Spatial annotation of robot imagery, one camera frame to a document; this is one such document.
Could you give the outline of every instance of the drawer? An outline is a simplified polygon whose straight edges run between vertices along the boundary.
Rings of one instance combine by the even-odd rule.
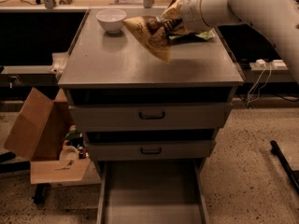
[[[214,130],[172,130],[87,133],[93,161],[124,161],[208,157]]]
[[[222,128],[231,104],[70,106],[81,131]]]
[[[208,223],[193,160],[105,163],[98,224]]]
[[[195,159],[209,157],[215,141],[87,144],[92,161]]]

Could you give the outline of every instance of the gray cabinet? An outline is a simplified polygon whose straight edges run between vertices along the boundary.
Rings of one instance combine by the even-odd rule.
[[[232,99],[237,86],[243,82],[242,77],[217,36],[209,41],[197,40],[173,46],[171,62],[164,63],[145,51],[126,29],[118,35],[106,34],[95,19],[97,11],[91,10],[59,86],[66,93],[72,117],[83,133],[91,159],[106,164],[102,173],[98,222],[118,223],[116,220],[123,212],[127,214],[126,218],[136,217],[141,201],[131,198],[116,201],[116,197],[123,196],[113,193],[120,189],[126,196],[130,189],[125,183],[136,182],[134,189],[149,190],[148,196],[140,194],[149,198],[152,194],[149,185],[165,189],[166,184],[171,183],[171,176],[162,180],[161,173],[156,175],[146,170],[159,167],[173,174],[180,166],[177,162],[181,161],[184,161],[183,168],[175,175],[184,175],[185,169],[194,168],[190,171],[192,177],[186,177],[186,182],[192,180],[198,184],[192,186],[198,187],[193,191],[199,193],[199,201],[192,201],[196,206],[200,203],[201,208],[196,210],[204,216],[191,218],[188,223],[208,222],[199,173],[216,145],[219,129],[231,112]],[[130,17],[157,15],[163,10],[127,8],[125,11]],[[140,170],[132,170],[139,165],[145,169],[144,177],[140,176]],[[124,173],[120,174],[118,167],[124,168]],[[147,180],[149,175],[155,184],[152,179],[138,183],[137,179]],[[168,211],[156,210],[157,216],[149,223],[173,223],[175,216],[169,216],[171,203],[164,203],[157,195],[151,197],[153,202],[146,202],[149,210],[156,203]],[[113,213],[114,209],[110,207],[113,203],[120,208],[119,212]],[[181,200],[176,215],[179,212],[186,220],[186,215],[191,215],[193,209]],[[143,218],[140,217],[139,222],[136,219],[136,223],[146,223]],[[133,222],[129,218],[122,223]]]

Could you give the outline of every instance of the cardboard box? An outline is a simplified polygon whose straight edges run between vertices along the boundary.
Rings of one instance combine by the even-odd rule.
[[[31,162],[32,184],[54,187],[98,184],[101,178],[90,159],[59,161],[64,136],[73,120],[64,92],[54,101],[32,88],[5,142],[5,148]]]

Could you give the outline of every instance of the terrazzo floor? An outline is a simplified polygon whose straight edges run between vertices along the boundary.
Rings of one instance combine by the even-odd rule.
[[[17,115],[0,110],[0,153]],[[299,170],[298,136],[299,103],[261,99],[247,109],[234,99],[202,172],[210,223],[299,223],[299,196],[270,152],[270,141],[276,140]],[[41,204],[33,202],[35,191],[29,171],[0,174],[0,223],[95,223],[99,185],[46,188]]]

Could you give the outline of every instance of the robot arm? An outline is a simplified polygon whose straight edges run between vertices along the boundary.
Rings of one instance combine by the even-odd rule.
[[[244,22],[261,33],[299,82],[299,10],[295,0],[182,0],[185,26],[200,33]]]

